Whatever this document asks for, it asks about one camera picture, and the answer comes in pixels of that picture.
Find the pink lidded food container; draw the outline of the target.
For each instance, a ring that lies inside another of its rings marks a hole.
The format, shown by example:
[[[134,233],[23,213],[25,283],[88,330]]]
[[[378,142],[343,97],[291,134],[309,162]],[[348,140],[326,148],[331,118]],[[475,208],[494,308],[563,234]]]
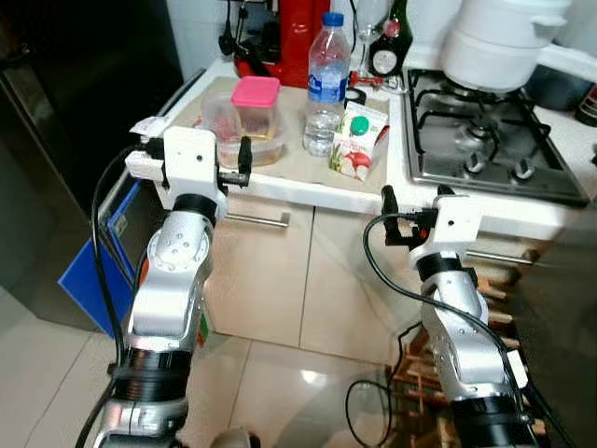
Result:
[[[280,128],[277,102],[281,81],[276,77],[242,77],[233,89],[231,105],[244,136],[272,140]]]

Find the clear wine glass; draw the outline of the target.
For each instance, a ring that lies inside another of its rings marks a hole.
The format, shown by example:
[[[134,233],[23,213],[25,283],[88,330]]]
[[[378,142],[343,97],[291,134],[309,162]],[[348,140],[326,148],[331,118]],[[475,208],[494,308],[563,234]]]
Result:
[[[361,76],[368,72],[369,47],[382,35],[382,23],[387,16],[389,0],[347,0],[353,13],[354,69]]]

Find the beige counter mat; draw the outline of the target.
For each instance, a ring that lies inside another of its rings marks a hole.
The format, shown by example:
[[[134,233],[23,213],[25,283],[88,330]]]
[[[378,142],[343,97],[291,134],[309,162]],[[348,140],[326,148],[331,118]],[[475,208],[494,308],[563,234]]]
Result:
[[[166,119],[172,125],[193,127],[201,116],[201,104],[209,95],[230,92],[234,89],[234,77],[214,77],[209,84],[197,81],[183,98],[171,107]],[[389,141],[392,131],[385,133],[375,146],[370,174],[364,180],[338,174],[328,167],[325,159],[312,157],[301,145],[304,129],[304,110],[306,110],[306,90],[299,87],[282,87],[280,92],[281,131],[286,138],[283,153],[279,161],[263,168],[253,168],[253,175],[281,176],[294,182],[328,185],[342,190],[361,192],[380,191],[385,184],[385,166],[389,157]]]

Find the dark wine bottle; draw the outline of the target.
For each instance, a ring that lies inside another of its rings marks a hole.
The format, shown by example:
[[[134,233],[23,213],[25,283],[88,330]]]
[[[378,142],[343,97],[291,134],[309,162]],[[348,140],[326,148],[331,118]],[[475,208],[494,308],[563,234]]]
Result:
[[[366,63],[374,77],[401,76],[402,67],[414,41],[410,19],[407,18],[409,0],[393,0],[391,11],[381,22],[381,33],[369,47]]]

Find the dark sauce bottle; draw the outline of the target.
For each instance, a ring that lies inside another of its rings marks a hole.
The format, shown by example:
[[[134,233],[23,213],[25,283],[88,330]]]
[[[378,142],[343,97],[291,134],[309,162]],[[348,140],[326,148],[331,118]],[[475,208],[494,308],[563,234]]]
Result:
[[[583,99],[578,103],[576,110],[573,111],[573,117],[578,122],[590,127],[597,127],[597,85],[593,84]]]

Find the white carton with radish print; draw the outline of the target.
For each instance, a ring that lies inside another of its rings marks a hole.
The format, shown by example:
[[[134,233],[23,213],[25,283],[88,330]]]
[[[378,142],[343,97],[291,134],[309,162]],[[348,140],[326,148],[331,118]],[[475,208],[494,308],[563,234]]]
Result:
[[[328,168],[337,174],[366,180],[380,150],[377,145],[388,132],[389,116],[376,108],[347,102],[340,127],[333,137]]]

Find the steel gas hob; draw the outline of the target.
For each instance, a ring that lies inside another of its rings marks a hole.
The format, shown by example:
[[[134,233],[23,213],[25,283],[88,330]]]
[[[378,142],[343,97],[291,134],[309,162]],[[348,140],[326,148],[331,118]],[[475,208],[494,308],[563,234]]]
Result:
[[[520,90],[456,84],[442,71],[405,73],[407,174],[413,182],[584,208],[589,196]]]

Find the blue board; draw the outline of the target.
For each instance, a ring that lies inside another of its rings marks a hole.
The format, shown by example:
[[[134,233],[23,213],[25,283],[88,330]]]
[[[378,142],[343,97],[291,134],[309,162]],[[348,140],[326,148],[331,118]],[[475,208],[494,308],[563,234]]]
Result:
[[[127,315],[132,306],[133,277],[135,263],[144,253],[145,244],[136,243],[132,236],[124,231],[128,228],[127,216],[131,212],[133,201],[142,192],[141,180],[125,178],[114,188],[114,193],[102,203],[101,218],[104,221],[104,233],[110,236],[110,243],[104,248],[101,261],[105,278],[114,299],[114,310],[119,317]],[[116,333],[114,325],[108,320],[103,302],[101,282],[95,272],[95,244],[87,240],[77,253],[71,265],[59,278],[60,287],[80,307],[86,316],[93,320],[101,332],[111,337]]]

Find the clear plastic tub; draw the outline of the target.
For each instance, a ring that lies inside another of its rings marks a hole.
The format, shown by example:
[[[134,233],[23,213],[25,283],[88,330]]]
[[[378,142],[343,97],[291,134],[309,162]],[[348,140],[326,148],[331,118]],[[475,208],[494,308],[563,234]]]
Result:
[[[225,168],[239,166],[244,137],[250,137],[252,165],[272,165],[285,153],[285,131],[276,107],[235,105],[233,93],[210,94],[201,107],[200,128],[216,137],[216,155]]]

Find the dark grey pot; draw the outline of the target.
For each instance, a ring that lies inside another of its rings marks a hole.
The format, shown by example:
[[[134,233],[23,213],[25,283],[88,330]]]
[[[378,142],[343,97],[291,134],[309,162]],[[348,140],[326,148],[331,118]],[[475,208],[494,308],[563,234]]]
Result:
[[[538,65],[524,86],[526,95],[541,107],[573,111],[594,85],[585,78]]]

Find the clear plastic water bottle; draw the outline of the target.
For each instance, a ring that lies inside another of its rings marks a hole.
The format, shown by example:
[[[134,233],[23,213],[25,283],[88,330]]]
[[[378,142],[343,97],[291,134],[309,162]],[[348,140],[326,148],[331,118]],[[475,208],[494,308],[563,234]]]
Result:
[[[344,119],[351,47],[344,31],[344,14],[326,12],[321,22],[323,29],[315,36],[308,54],[302,146],[313,157],[327,158]]]

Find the red kitchen appliance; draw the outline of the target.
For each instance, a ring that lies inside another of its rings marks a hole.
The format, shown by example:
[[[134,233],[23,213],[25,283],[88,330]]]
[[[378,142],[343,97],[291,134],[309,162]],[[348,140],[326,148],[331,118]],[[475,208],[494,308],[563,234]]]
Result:
[[[331,0],[225,0],[223,33],[217,44],[223,55],[233,57],[240,77],[276,77],[282,85],[306,87],[310,47],[323,29],[323,16],[331,11]],[[273,16],[265,21],[259,44],[244,46],[242,30],[231,24],[231,3],[261,3]]]

